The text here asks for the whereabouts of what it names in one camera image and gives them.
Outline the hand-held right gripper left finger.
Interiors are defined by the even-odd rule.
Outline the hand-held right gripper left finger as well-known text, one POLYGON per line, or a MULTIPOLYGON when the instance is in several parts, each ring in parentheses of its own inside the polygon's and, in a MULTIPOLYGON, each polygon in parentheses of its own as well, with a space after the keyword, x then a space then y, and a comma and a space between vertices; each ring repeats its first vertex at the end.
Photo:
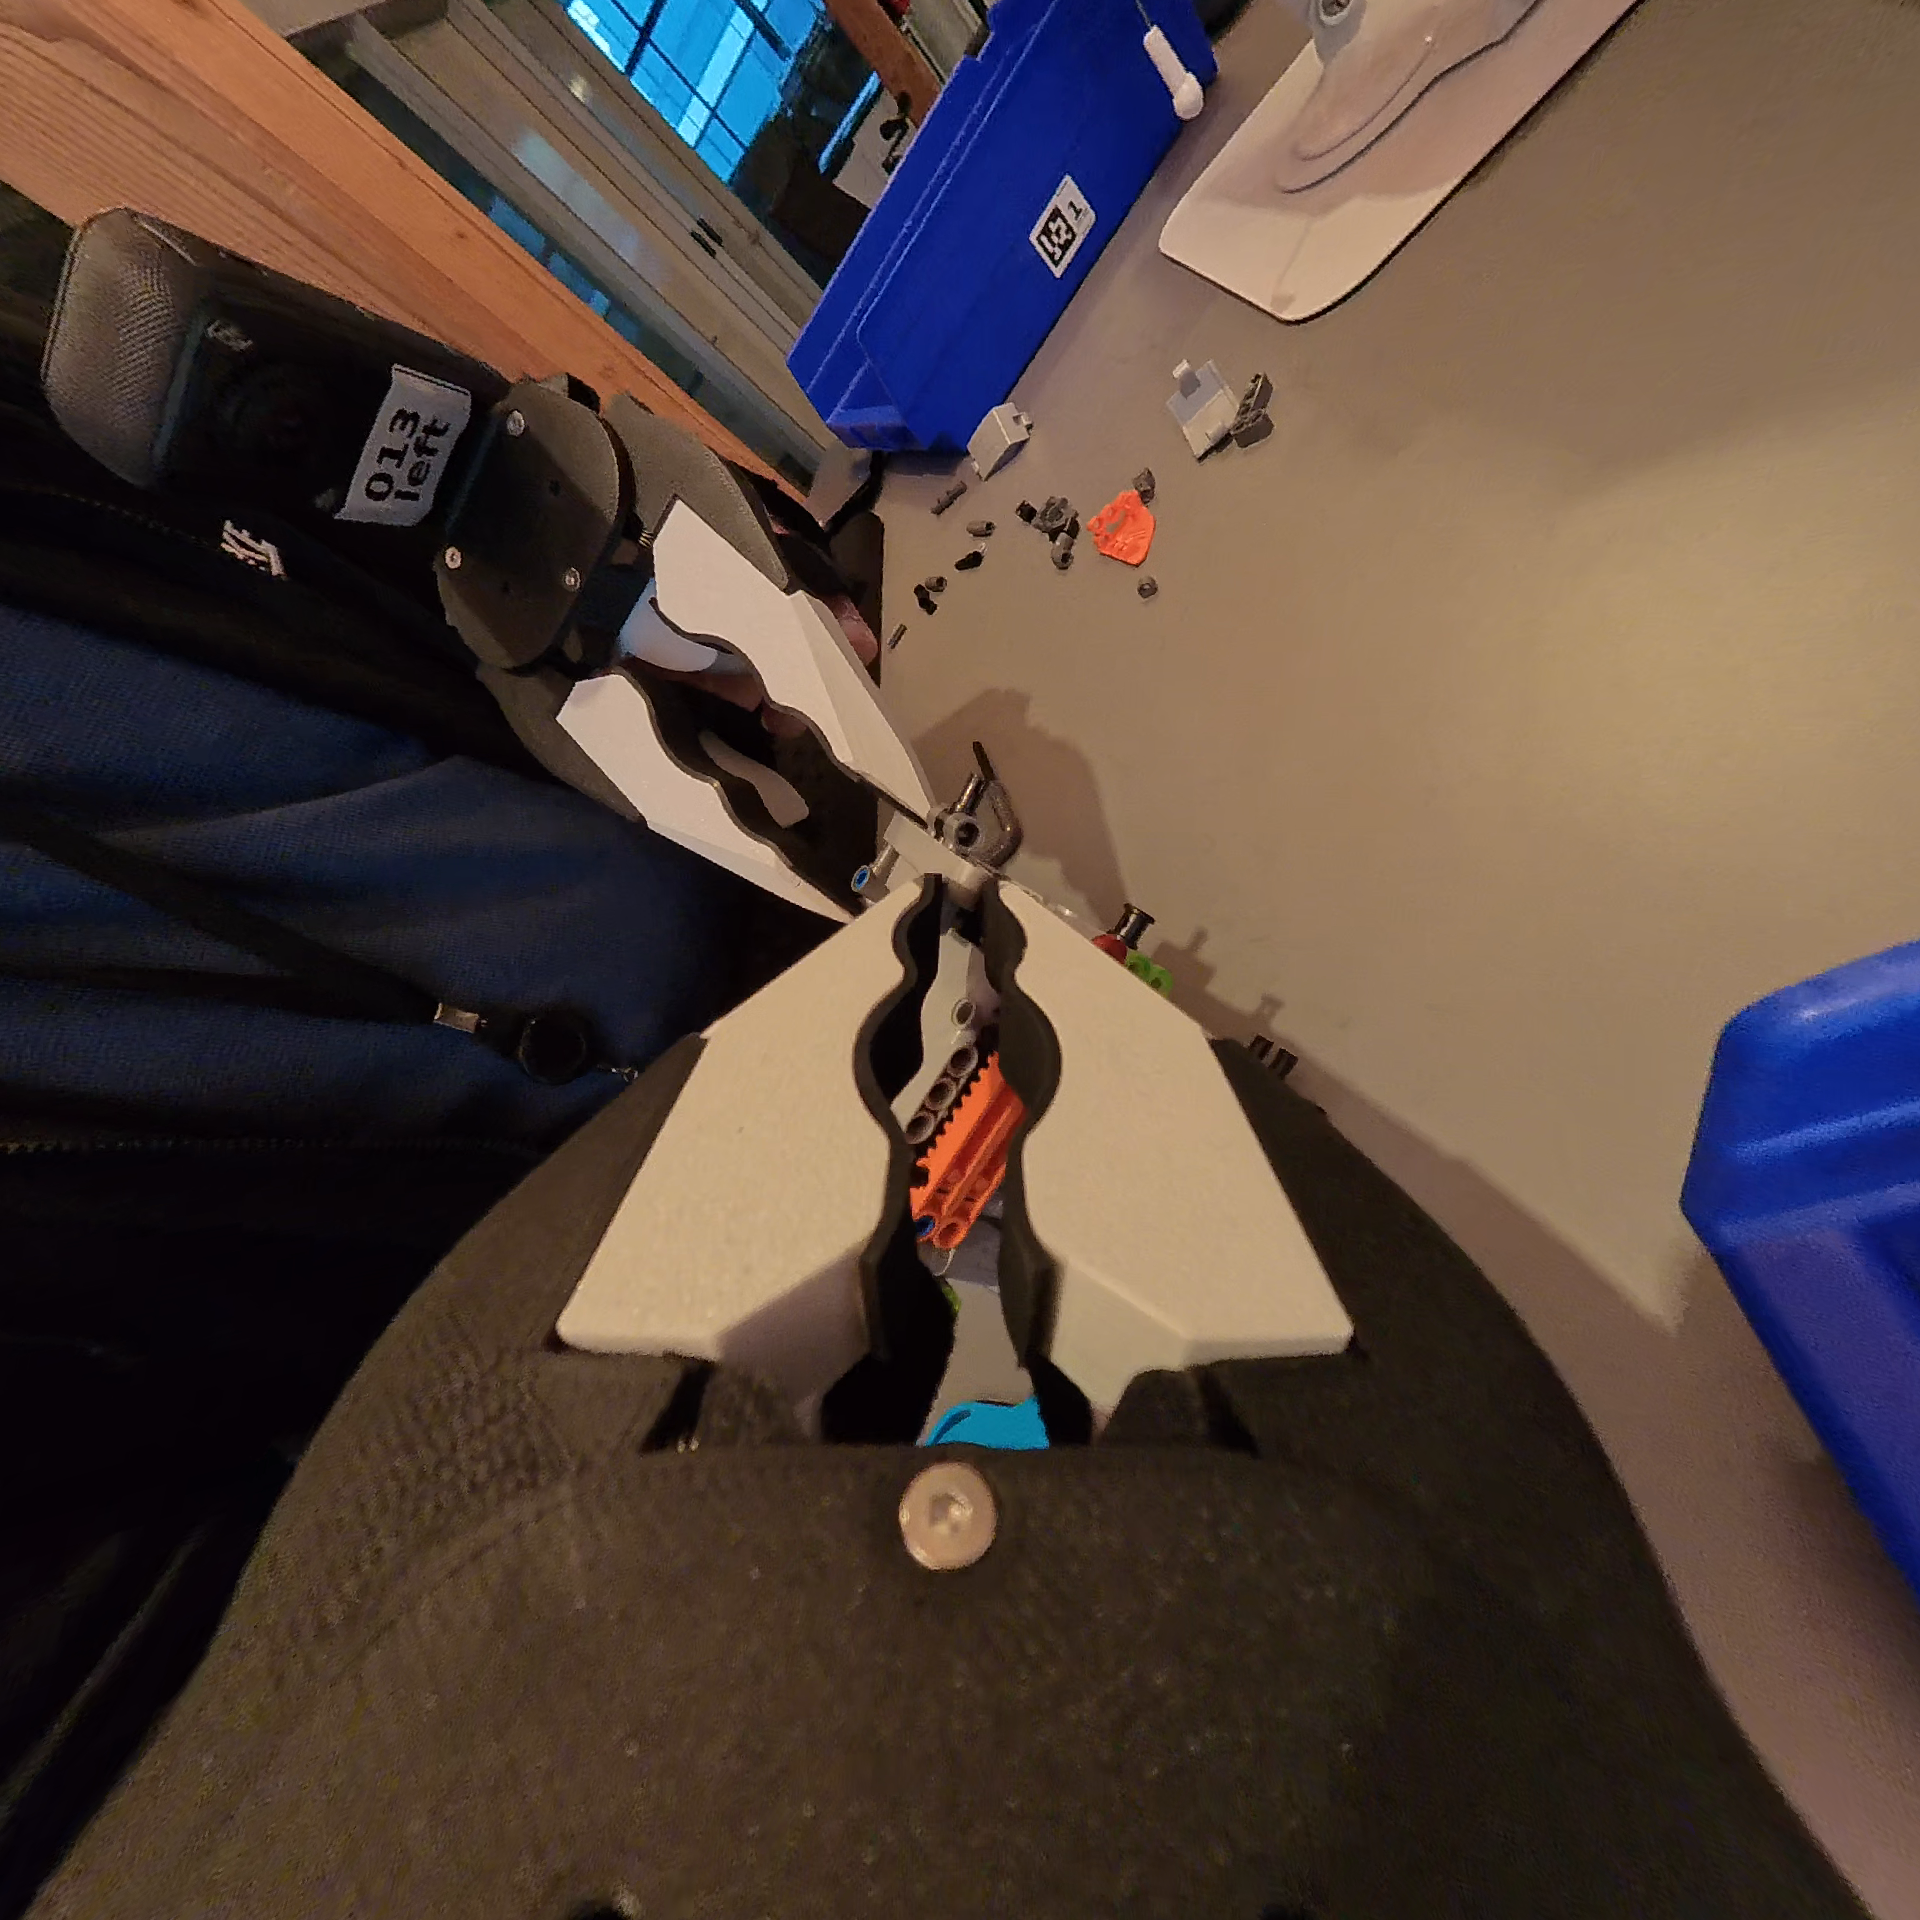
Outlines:
POLYGON ((922 1067, 943 908, 914 881, 701 1036, 558 1315, 562 1346, 710 1362, 911 1444, 943 1378, 896 1099, 922 1067))

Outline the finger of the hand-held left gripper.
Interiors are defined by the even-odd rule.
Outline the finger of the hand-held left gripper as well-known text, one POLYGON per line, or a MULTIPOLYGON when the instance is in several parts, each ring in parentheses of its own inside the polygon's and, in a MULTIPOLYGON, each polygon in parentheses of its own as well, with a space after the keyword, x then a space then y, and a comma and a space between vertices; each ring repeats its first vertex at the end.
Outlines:
POLYGON ((780 849, 758 789, 714 765, 699 743, 677 752, 641 687, 624 674, 575 684, 558 727, 660 839, 824 921, 851 921, 842 892, 803 877, 780 849))
POLYGON ((651 540, 654 605, 689 643, 738 656, 765 703, 808 723, 833 765, 930 822, 928 777, 842 624, 803 588, 777 588, 683 498, 651 540))

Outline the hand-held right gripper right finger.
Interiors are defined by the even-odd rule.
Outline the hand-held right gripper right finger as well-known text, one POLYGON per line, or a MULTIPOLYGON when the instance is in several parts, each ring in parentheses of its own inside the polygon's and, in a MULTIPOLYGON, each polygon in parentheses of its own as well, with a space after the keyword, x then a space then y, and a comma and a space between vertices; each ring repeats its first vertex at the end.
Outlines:
POLYGON ((1147 1374, 1330 1359, 1354 1322, 1207 1035, 1012 881, 979 898, 1005 1330, 1052 1446, 1147 1374))

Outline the grey orange toy robot model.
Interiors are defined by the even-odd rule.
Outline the grey orange toy robot model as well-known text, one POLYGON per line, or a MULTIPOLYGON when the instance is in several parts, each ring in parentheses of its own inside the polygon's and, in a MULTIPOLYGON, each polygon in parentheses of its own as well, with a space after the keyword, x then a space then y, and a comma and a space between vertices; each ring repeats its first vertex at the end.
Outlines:
MULTIPOLYGON (((854 881, 860 898, 865 883, 867 868, 854 881)), ((864 898, 861 903, 871 908, 886 896, 873 905, 864 898)), ((998 1277, 999 1189, 1005 1151, 1021 1108, 998 1065, 999 995, 987 972, 981 900, 973 908, 956 908, 942 890, 937 926, 934 969, 922 1005, 924 1063, 893 1099, 893 1117, 903 1126, 903 1141, 914 1158, 910 1218, 917 1254, 924 1259, 958 1251, 971 1236, 981 1214, 998 1209, 998 1277)), ((1096 935, 1090 941, 1130 975, 1132 950, 1119 938, 1096 935)), ((1251 1091, 1233 1081, 1228 1052, 1211 1046, 1257 1134, 1251 1091)), ((951 1345, 954 1317, 942 1292, 942 1374, 946 1374, 951 1345)))

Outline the person's blue garment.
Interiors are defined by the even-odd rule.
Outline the person's blue garment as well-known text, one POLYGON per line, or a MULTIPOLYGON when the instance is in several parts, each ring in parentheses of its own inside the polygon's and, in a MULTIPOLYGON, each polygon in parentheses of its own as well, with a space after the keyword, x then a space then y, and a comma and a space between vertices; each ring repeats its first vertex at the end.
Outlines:
MULTIPOLYGON (((39 613, 3 606, 3 798, 205 883, 461 1009, 562 1009, 641 1070, 809 949, 821 924, 530 781, 39 613)), ((430 1024, 3 972, 22 1124, 262 1141, 544 1148, 621 1091, 540 1086, 430 1024)))

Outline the wooden beam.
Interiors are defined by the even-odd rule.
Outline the wooden beam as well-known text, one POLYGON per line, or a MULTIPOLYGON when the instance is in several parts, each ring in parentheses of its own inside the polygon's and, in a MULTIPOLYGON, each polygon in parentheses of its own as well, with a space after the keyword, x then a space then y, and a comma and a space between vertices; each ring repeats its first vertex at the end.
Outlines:
POLYGON ((787 484, 243 5, 5 2, 2 178, 70 229, 149 214, 495 373, 629 394, 787 484))

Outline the blue tagged plastic bin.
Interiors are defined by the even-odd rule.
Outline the blue tagged plastic bin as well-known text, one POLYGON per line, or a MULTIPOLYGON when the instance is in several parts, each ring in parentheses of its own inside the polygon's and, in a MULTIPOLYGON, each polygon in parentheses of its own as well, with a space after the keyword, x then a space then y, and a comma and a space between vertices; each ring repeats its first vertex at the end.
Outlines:
POLYGON ((1218 76, 1190 2, 989 5, 787 358, 851 450, 956 455, 1008 403, 1218 76))

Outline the blue lit window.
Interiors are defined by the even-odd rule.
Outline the blue lit window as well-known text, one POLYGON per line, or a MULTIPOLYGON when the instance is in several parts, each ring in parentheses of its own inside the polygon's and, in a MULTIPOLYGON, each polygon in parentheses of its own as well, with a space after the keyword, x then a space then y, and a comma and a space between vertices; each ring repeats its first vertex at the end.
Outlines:
POLYGON ((579 31, 728 186, 825 170, 881 103, 876 71, 817 2, 570 2, 579 31))

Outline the light grey curved toy panel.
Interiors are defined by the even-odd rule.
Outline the light grey curved toy panel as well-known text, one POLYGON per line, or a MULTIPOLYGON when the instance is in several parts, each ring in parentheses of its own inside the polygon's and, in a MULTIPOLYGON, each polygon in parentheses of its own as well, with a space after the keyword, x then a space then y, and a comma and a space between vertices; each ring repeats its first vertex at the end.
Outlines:
POLYGON ((1239 397, 1211 361, 1173 366, 1165 410, 1195 462, 1233 436, 1239 397))

